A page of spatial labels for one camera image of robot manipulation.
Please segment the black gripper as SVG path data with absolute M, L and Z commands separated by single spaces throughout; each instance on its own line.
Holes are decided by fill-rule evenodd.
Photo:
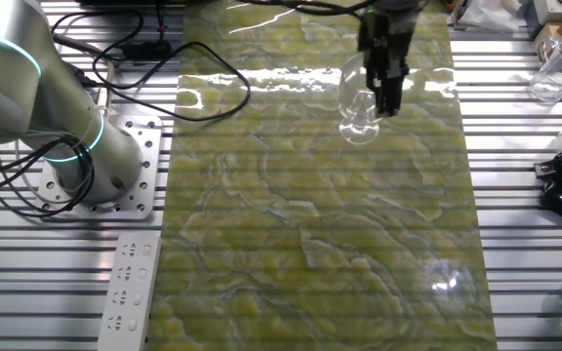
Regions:
M 378 115 L 395 116 L 401 106 L 403 83 L 407 75 L 408 55 L 413 37 L 412 12 L 378 12 L 371 10 L 360 16 L 358 51 L 367 63 L 367 87 L 375 95 Z M 396 77 L 383 81 L 380 63 L 402 62 Z

